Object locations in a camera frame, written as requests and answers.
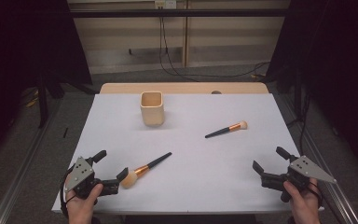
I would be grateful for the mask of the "white table sheet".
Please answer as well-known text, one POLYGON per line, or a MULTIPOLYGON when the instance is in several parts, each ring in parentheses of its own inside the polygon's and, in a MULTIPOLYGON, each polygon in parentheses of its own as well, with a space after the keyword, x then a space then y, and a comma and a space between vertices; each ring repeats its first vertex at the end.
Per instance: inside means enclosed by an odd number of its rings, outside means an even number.
POLYGON ((94 98, 74 155, 107 155, 94 166, 101 179, 138 168, 171 152, 130 189, 99 199, 97 213, 245 214, 289 210, 277 190, 261 186, 257 161, 268 173, 283 174, 296 145, 270 94, 166 94, 165 121, 144 125, 137 94, 94 98), (246 130, 205 138, 240 121, 246 130))

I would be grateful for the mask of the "white wall socket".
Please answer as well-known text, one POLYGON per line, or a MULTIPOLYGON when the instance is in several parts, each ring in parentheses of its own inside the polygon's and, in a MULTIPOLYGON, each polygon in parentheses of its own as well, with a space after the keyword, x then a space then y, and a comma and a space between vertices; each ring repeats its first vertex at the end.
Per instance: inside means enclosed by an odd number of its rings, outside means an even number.
POLYGON ((156 9, 177 9, 176 0, 155 0, 156 9))

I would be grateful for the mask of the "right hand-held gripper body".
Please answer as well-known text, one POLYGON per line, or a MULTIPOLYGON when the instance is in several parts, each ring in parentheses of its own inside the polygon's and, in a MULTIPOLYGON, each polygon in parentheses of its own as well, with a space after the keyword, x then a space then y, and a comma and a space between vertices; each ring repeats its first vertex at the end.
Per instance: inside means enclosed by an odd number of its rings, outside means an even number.
POLYGON ((288 203, 291 199, 291 195, 283 186, 284 181, 292 183, 299 192, 309 186, 311 178, 332 184, 337 183, 334 177, 306 156, 297 157, 291 155, 291 159, 287 161, 289 161, 289 165, 285 174, 275 175, 264 171, 264 174, 260 176, 261 186, 280 191, 282 193, 281 200, 284 203, 288 203))

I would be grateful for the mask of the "beige wall post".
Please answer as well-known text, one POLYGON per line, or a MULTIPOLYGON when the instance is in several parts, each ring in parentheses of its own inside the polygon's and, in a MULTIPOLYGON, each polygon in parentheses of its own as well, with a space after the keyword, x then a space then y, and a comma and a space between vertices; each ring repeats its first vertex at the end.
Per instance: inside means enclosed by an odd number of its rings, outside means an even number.
MULTIPOLYGON (((183 9, 188 9, 188 0, 183 1, 183 9)), ((187 67, 188 64, 188 17, 183 18, 183 48, 182 48, 182 66, 187 67)))

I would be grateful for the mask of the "beige square cup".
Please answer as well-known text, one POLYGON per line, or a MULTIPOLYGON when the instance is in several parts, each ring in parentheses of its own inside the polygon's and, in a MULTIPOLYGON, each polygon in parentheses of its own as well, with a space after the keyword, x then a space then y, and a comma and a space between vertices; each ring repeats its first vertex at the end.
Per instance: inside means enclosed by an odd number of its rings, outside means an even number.
POLYGON ((160 91, 144 91, 141 94, 140 107, 146 126, 160 126, 164 123, 163 94, 160 91))

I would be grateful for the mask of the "small makeup brush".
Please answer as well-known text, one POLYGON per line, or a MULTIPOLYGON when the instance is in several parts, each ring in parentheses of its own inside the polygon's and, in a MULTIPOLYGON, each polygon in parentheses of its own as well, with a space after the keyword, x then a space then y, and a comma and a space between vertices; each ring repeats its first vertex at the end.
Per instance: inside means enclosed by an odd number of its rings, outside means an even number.
POLYGON ((225 133, 231 133, 235 132, 237 130, 246 130, 248 128, 248 124, 246 121, 242 120, 239 123, 233 124, 231 126, 228 126, 226 128, 223 128, 221 130, 215 131, 213 133, 209 133, 205 135, 205 138, 211 138, 215 137, 217 135, 225 134, 225 133))

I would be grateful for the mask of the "black horizontal bar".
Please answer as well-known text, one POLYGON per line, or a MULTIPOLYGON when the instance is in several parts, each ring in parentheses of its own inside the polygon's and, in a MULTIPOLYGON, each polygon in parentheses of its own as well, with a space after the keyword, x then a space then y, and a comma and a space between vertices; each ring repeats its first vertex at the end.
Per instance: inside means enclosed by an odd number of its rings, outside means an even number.
POLYGON ((71 10, 74 18, 152 18, 152 17, 284 17, 289 9, 131 9, 71 10))

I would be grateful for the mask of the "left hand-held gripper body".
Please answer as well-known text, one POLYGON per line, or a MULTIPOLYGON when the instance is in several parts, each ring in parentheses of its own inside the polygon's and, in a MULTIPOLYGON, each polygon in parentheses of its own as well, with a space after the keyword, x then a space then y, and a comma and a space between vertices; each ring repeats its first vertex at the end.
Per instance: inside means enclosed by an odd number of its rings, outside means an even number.
POLYGON ((116 179, 101 180, 95 177, 92 157, 79 157, 69 169, 69 180, 64 184, 64 192, 73 190, 81 199, 87 199, 97 184, 103 185, 101 196, 118 194, 119 182, 116 179))

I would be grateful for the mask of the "person's left hand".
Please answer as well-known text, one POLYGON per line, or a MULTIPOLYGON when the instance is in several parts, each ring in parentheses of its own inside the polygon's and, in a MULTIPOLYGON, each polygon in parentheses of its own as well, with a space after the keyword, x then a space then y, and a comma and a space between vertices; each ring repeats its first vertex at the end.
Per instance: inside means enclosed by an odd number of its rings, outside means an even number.
POLYGON ((73 190, 65 195, 69 224, 91 224, 94 203, 102 190, 103 185, 97 184, 85 200, 76 197, 73 190))

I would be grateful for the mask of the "dark curtain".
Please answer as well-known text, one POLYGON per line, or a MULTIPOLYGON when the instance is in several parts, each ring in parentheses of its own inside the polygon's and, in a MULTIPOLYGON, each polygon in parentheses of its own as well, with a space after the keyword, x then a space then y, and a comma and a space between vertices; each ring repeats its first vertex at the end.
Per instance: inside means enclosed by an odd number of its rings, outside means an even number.
POLYGON ((299 78, 358 159, 358 0, 290 0, 267 77, 299 78))
POLYGON ((25 89, 64 82, 91 83, 69 0, 0 0, 0 143, 25 89))

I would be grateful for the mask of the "person's right hand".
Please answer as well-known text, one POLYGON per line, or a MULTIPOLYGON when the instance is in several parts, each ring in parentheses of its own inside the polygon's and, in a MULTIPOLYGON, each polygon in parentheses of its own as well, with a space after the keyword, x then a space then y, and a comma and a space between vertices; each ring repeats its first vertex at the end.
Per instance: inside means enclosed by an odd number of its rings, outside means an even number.
POLYGON ((284 188, 291 195, 292 215, 296 224, 321 224, 319 219, 319 190, 317 180, 310 179, 309 189, 301 192, 289 181, 283 183, 284 188))

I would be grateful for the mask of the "wooden table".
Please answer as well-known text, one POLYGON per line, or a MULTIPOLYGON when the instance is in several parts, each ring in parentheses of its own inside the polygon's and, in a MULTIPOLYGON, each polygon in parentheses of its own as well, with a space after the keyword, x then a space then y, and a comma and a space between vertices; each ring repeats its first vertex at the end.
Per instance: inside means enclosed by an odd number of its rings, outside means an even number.
POLYGON ((160 82, 160 83, 105 83, 100 94, 161 91, 165 94, 254 94, 269 93, 267 86, 260 82, 160 82))

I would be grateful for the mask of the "large makeup brush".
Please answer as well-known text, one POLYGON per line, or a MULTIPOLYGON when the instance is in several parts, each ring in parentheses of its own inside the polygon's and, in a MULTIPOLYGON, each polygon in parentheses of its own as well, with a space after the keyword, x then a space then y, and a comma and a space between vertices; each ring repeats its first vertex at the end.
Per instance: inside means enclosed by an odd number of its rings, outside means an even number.
POLYGON ((142 177, 143 175, 145 175, 147 172, 149 172, 152 168, 154 168, 155 166, 157 166, 158 164, 160 164, 161 162, 163 162, 164 160, 166 160, 167 158, 169 158, 172 155, 171 152, 166 153, 165 155, 149 162, 146 165, 143 165, 141 167, 138 167, 134 170, 130 170, 129 169, 129 174, 127 175, 127 177, 119 182, 119 184, 124 188, 124 189, 129 189, 131 188, 136 181, 142 177))

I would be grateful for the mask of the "black metal stand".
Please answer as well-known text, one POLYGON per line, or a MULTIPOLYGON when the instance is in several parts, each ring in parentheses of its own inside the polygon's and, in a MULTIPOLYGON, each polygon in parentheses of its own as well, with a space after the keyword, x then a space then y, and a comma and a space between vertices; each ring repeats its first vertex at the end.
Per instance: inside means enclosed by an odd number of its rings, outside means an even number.
POLYGON ((38 77, 37 89, 38 89, 39 112, 40 112, 39 128, 43 128, 48 121, 47 86, 43 74, 40 74, 38 77))
POLYGON ((303 96, 301 73, 297 71, 294 82, 294 112, 296 118, 290 122, 290 125, 295 123, 299 125, 300 134, 298 137, 298 152, 300 155, 304 154, 303 139, 307 124, 309 106, 310 97, 307 93, 303 96))

